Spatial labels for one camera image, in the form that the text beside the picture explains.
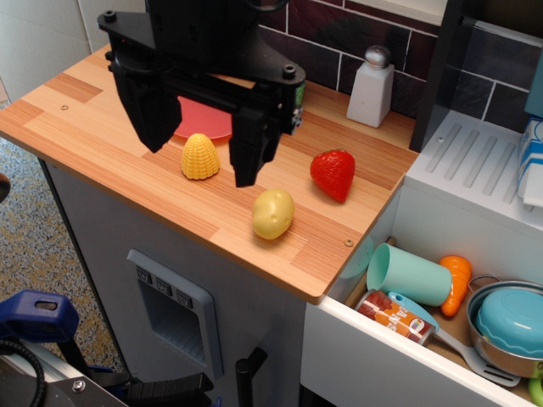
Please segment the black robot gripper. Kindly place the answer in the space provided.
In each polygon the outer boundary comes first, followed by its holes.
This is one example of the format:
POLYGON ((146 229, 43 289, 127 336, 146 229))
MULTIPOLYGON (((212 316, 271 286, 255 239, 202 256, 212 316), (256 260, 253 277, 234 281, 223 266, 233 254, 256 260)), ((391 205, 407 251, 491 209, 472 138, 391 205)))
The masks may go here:
POLYGON ((98 16, 99 29, 109 36, 106 58, 121 104, 150 152, 162 149, 180 125, 179 96, 234 113, 253 92, 222 77, 252 81, 271 96, 271 114, 251 107, 233 114, 229 152, 236 186, 256 183, 281 134, 300 123, 296 91, 305 72, 259 33, 260 16, 284 5, 148 1, 143 13, 107 10, 98 16))

